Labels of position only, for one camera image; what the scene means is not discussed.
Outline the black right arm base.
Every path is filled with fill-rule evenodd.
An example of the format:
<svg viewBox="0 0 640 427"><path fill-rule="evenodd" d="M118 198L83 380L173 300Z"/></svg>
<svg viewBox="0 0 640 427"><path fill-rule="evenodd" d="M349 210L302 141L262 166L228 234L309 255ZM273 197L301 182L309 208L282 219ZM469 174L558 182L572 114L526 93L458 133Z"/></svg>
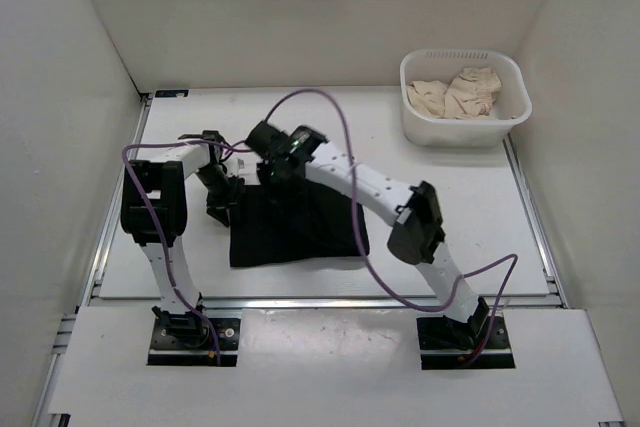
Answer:
<svg viewBox="0 0 640 427"><path fill-rule="evenodd" d="M457 370L472 357L475 348L485 338L488 325L483 327L480 337L470 347L463 347L446 330L444 318L421 317L416 320L420 348L421 369L423 371ZM493 370L514 369L515 361L510 338L502 316L494 319L491 333L484 350L467 369Z"/></svg>

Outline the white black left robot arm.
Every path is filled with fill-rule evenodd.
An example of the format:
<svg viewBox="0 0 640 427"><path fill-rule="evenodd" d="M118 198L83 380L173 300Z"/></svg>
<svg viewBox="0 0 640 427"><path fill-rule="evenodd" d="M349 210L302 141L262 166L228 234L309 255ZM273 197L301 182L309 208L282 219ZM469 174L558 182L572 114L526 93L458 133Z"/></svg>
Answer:
<svg viewBox="0 0 640 427"><path fill-rule="evenodd" d="M120 223L147 257L161 301L153 309L166 333L189 348L217 348L218 334L205 318L202 294L186 261L182 235L188 208L185 181L206 188L206 214L228 227L244 180L225 166L234 147L216 130L184 134L168 144L134 144L123 151Z"/></svg>

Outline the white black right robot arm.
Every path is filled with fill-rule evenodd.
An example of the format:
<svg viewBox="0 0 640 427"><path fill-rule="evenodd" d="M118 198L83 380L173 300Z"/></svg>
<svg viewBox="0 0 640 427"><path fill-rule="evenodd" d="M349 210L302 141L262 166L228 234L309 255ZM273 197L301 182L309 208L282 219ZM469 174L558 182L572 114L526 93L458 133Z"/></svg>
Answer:
<svg viewBox="0 0 640 427"><path fill-rule="evenodd" d="M307 126L288 134L262 121L246 145L261 158L258 176L263 184L290 187L295 180L310 181L349 197L384 221L391 228L390 253L416 267L444 306L435 341L446 348L475 347L485 334L489 307L451 257L431 184L411 186L359 164Z"/></svg>

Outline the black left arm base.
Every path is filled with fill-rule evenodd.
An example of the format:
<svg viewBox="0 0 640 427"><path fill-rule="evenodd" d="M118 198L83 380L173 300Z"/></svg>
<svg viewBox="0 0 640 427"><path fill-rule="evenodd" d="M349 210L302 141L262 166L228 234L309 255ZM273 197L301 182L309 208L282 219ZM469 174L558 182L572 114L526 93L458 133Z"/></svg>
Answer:
<svg viewBox="0 0 640 427"><path fill-rule="evenodd" d="M193 313L170 314L153 307L154 326L147 364L149 366L235 367L241 337L241 319L210 317L209 325Z"/></svg>

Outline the black trousers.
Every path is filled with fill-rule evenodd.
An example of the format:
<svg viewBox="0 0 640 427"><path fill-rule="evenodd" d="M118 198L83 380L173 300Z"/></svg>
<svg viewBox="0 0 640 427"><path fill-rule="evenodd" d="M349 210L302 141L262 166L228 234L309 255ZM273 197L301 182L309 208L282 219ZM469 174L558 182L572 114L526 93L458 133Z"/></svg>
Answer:
<svg viewBox="0 0 640 427"><path fill-rule="evenodd" d="M324 185L306 182L289 199L249 185L229 215L232 268L360 255L351 199Z"/></svg>

